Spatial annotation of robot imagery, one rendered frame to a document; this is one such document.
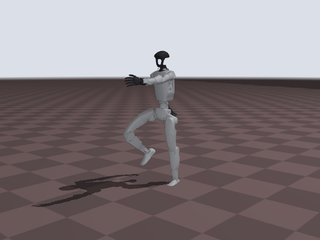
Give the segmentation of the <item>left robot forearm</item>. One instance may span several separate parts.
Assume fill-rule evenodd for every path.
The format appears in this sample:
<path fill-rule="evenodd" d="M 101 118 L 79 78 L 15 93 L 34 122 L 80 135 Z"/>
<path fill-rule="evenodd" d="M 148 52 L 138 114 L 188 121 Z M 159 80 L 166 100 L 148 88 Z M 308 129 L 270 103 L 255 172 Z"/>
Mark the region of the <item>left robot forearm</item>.
<path fill-rule="evenodd" d="M 158 76 L 153 77 L 153 78 L 147 78 L 147 79 L 143 78 L 143 83 L 146 84 L 146 86 L 157 85 L 161 81 L 163 81 L 163 77 L 161 75 L 158 75 Z"/>

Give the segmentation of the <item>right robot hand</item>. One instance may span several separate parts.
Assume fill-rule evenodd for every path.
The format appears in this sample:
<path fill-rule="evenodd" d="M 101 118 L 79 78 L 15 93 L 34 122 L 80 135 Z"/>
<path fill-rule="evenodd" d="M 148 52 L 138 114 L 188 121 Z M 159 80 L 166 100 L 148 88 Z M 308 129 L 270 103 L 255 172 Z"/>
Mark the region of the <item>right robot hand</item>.
<path fill-rule="evenodd" d="M 177 115 L 177 114 L 173 112 L 173 110 L 169 107 L 169 105 L 168 105 L 168 109 L 170 109 L 170 110 L 171 110 L 171 115 L 173 115 L 173 116 L 175 116 L 175 117 L 176 117 L 176 115 Z M 175 114 L 175 115 L 174 115 L 174 114 Z"/>

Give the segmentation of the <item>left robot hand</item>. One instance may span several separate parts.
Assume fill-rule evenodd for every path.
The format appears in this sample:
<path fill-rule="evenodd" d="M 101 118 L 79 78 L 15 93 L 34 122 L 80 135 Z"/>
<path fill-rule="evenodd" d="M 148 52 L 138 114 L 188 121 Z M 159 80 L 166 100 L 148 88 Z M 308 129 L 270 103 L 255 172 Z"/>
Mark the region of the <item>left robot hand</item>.
<path fill-rule="evenodd" d="M 127 85 L 127 87 L 129 86 L 137 86 L 137 85 L 146 85 L 146 83 L 143 83 L 144 82 L 144 78 L 138 78 L 136 77 L 135 75 L 133 74 L 129 74 L 129 76 L 131 77 L 126 77 L 125 79 L 128 79 L 128 80 L 125 80 L 124 82 L 127 82 L 127 81 L 130 81 L 130 82 L 127 82 L 126 84 L 129 84 Z M 133 84 L 131 84 L 133 83 Z"/>

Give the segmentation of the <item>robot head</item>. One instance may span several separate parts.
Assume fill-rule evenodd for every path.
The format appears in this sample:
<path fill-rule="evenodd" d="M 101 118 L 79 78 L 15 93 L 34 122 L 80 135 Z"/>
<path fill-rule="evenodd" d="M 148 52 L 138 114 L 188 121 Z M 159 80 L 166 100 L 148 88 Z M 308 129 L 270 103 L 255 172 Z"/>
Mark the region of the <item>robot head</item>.
<path fill-rule="evenodd" d="M 165 71 L 163 69 L 167 69 L 166 65 L 163 65 L 165 58 L 169 58 L 169 54 L 166 51 L 159 51 L 154 55 L 156 59 L 156 65 L 160 68 L 159 72 Z M 161 64 L 158 64 L 158 59 L 161 59 Z"/>

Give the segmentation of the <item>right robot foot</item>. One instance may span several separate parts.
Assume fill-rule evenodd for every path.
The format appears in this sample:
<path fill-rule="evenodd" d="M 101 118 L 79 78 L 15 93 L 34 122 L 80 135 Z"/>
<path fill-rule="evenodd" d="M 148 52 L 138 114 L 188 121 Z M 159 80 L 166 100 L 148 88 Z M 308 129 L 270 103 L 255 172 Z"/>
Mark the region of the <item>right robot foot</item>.
<path fill-rule="evenodd" d="M 151 156 L 156 152 L 153 148 L 149 148 L 148 150 L 148 154 L 144 154 L 143 159 L 140 162 L 142 166 L 144 166 L 150 160 Z"/>

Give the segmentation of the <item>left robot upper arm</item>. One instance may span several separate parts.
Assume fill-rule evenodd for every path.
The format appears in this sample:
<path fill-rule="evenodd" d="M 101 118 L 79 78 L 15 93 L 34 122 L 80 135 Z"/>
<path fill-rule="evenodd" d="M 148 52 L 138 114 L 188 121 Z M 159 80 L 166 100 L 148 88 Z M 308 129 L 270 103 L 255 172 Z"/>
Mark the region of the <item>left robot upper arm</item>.
<path fill-rule="evenodd" d="M 163 84 L 165 82 L 172 81 L 174 79 L 176 79 L 175 72 L 174 71 L 170 71 L 167 74 L 163 75 L 163 81 L 159 82 L 158 84 Z"/>

